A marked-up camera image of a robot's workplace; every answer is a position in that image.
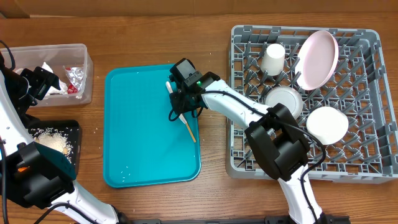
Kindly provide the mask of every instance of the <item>wood grain surface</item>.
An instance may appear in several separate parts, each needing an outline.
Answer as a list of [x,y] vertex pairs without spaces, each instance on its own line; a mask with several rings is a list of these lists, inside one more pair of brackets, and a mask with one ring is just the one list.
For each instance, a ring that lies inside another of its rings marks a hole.
[[[273,180],[227,175],[226,118],[211,111],[204,111],[199,118],[202,168],[195,180],[127,189],[107,186],[102,149],[105,76],[118,67],[172,63],[186,57],[199,70],[225,79],[228,40],[237,24],[367,28],[381,37],[391,95],[398,106],[397,22],[397,13],[13,19],[0,21],[0,39],[11,47],[87,46],[95,66],[93,101],[83,106],[31,109],[29,113],[41,119],[75,119],[81,124],[84,134],[78,181],[100,200],[131,219],[263,218],[288,215],[281,188]],[[381,185],[312,180],[312,187],[325,213],[349,215],[352,223],[398,223],[398,180]],[[44,212],[8,204],[11,223],[33,223]],[[71,222],[53,212],[43,223]]]

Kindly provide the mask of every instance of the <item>plastic tray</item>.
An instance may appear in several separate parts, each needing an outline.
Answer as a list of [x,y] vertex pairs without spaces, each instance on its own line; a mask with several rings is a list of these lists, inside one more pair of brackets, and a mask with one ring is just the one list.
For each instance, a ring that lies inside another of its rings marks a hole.
[[[296,84],[297,54],[312,33],[327,30],[339,45],[339,62],[332,78],[323,87],[304,91]],[[349,130],[336,144],[327,147],[326,161],[309,173],[311,179],[351,183],[383,183],[398,177],[397,124],[387,81],[380,38],[368,29],[314,27],[235,26],[229,48],[229,85],[246,97],[264,102],[276,86],[290,86],[303,99],[297,119],[305,129],[307,116],[319,106],[332,106],[349,118]],[[258,72],[269,44],[285,47],[284,71],[276,77]],[[231,177],[270,179],[253,156],[244,132],[227,123],[226,170]],[[310,164],[322,156],[310,141]]]
[[197,140],[172,109],[165,82],[173,65],[117,68],[105,81],[104,179],[112,187],[194,179],[200,171],[198,122],[185,117]]

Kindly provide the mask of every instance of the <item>gray dish rack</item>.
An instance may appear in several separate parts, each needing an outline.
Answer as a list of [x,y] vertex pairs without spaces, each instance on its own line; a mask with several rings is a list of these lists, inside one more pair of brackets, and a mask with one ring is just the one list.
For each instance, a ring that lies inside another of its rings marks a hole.
[[[296,75],[294,68],[300,60],[297,54],[302,44],[318,30],[326,30],[335,37],[339,62],[327,84],[305,91],[296,83],[300,74]],[[274,43],[285,47],[285,67],[280,75],[268,77],[259,72],[259,65],[267,46]],[[304,102],[297,119],[303,129],[308,115],[320,106],[332,106],[347,115],[349,130],[341,141],[327,147],[326,160],[309,173],[311,179],[380,184],[398,178],[398,128],[380,38],[374,30],[235,26],[228,70],[231,88],[259,103],[264,103],[266,94],[276,86],[297,90]],[[309,142],[308,158],[313,164],[322,152],[314,142]],[[226,171],[234,178],[270,179],[250,155],[243,129],[230,120]]]

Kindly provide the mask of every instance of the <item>wire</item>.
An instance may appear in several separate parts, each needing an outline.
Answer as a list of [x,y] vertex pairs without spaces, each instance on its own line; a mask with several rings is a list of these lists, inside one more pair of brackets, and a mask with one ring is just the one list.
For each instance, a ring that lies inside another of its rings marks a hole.
[[196,116],[195,116],[195,113],[193,111],[191,111],[192,118],[198,118],[201,115],[202,111],[203,111],[203,107],[201,107],[199,109],[199,112],[198,112],[198,114]]
[[[253,113],[256,113],[256,114],[261,115],[261,116],[265,116],[265,114],[263,114],[263,113],[261,113],[260,111],[254,109],[253,107],[249,106],[247,103],[245,103],[243,100],[239,99],[237,96],[235,96],[235,95],[233,95],[233,94],[231,94],[231,93],[228,93],[228,92],[226,92],[226,91],[210,90],[210,91],[206,91],[206,92],[204,92],[204,93],[202,93],[202,94],[206,94],[206,93],[220,93],[220,94],[224,94],[224,95],[230,96],[230,97],[232,97],[233,99],[235,99],[236,101],[240,102],[243,106],[247,107],[247,108],[248,108],[249,110],[251,110]],[[301,128],[295,127],[295,126],[293,126],[293,125],[291,125],[291,124],[287,124],[287,123],[285,123],[285,122],[283,122],[283,121],[280,121],[280,120],[278,120],[278,119],[275,119],[274,121],[275,121],[276,123],[279,123],[279,124],[285,126],[285,127],[290,127],[290,128],[293,128],[293,129],[295,129],[295,130],[297,130],[297,131],[300,131],[301,133],[303,133],[303,134],[307,135],[308,137],[312,138],[312,139],[317,143],[317,145],[321,148],[321,150],[322,150],[322,158],[321,158],[318,162],[312,164],[308,169],[306,169],[306,170],[302,173],[302,175],[301,175],[301,177],[300,177],[300,183],[301,183],[301,188],[302,188],[302,190],[303,190],[304,198],[305,198],[305,200],[307,201],[308,207],[309,207],[309,209],[310,209],[311,212],[312,212],[312,215],[313,215],[313,218],[314,218],[314,220],[315,220],[315,223],[318,224],[317,215],[315,214],[315,211],[314,211],[314,209],[313,209],[313,207],[312,207],[312,205],[311,205],[311,203],[310,203],[310,200],[308,199],[307,193],[306,193],[306,191],[305,191],[305,187],[304,187],[304,177],[305,177],[305,175],[306,175],[308,172],[310,172],[312,169],[316,168],[316,166],[319,166],[319,165],[326,159],[326,148],[325,148],[324,145],[319,141],[319,139],[317,139],[314,135],[308,133],[307,131],[304,131],[304,130],[302,130]]]
[[176,117],[172,118],[172,115],[174,113],[174,110],[172,109],[169,113],[169,121],[175,121],[176,119],[178,119],[180,117],[180,114],[176,115]]
[[2,197],[2,219],[4,224],[8,224],[8,213],[7,213],[7,188],[6,188],[6,175],[7,175],[7,164],[6,164],[6,150],[4,149],[4,141],[0,138],[0,151],[1,151],[1,197]]
[[13,70],[15,69],[15,59],[14,59],[14,56],[12,55],[11,50],[10,50],[10,48],[7,46],[6,43],[4,43],[2,40],[0,40],[0,43],[2,43],[2,44],[6,47],[6,49],[7,49],[7,51],[8,51],[8,54],[10,55],[10,59],[11,59],[11,68],[10,68],[10,70],[13,71]]
[[205,91],[204,93],[201,93],[201,94],[209,94],[209,93],[219,93],[219,94],[227,95],[227,96],[233,98],[234,100],[240,102],[243,106],[247,107],[253,113],[256,113],[256,114],[258,114],[260,116],[265,116],[265,114],[263,114],[260,111],[254,109],[253,107],[249,106],[247,103],[245,103],[243,100],[239,99],[239,97],[235,96],[232,93],[228,93],[227,91],[209,90],[209,91]]
[[75,211],[77,214],[79,214],[80,216],[82,216],[85,220],[87,220],[88,222],[92,223],[92,224],[96,224],[96,221],[93,221],[92,219],[88,218],[83,212],[79,211],[79,209],[75,208],[73,205],[70,205],[68,203],[58,203],[54,206],[52,206],[51,208],[49,208],[47,211],[45,211],[45,213],[43,213],[43,215],[38,218],[36,220],[36,222],[34,224],[39,224],[50,212],[52,212],[52,210],[64,206],[66,209],[70,208],[73,211]]

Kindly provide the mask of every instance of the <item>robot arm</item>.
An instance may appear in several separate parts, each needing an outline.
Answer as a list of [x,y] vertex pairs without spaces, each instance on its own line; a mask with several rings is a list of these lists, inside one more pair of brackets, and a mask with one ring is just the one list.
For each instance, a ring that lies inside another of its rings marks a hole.
[[[278,180],[282,187],[291,219],[299,224],[315,223],[300,183],[300,176],[308,167],[308,142],[302,133],[272,122],[273,119],[280,119],[298,127],[288,109],[282,105],[270,108],[256,103],[231,89],[214,73],[202,75],[185,58],[176,63],[170,72],[170,80],[176,82],[178,88],[177,92],[170,94],[173,110],[179,114],[199,107],[208,108],[225,115],[234,124],[245,129],[257,163],[266,174]],[[254,113],[242,102],[260,113]],[[283,132],[275,140],[271,140],[267,133],[271,128],[282,128]],[[307,197],[320,220],[322,209],[315,201],[308,175],[304,179]]]
[[[75,180],[74,168],[62,153],[33,141],[23,124],[32,117],[25,112],[35,99],[46,94],[50,87],[46,83],[57,82],[58,78],[40,67],[34,72],[25,69],[23,74],[26,77],[0,63],[0,147],[4,147],[6,154],[1,162],[7,163],[7,198],[25,208],[53,207],[82,224],[129,223],[123,213],[100,202]],[[31,78],[42,82],[30,85]]]

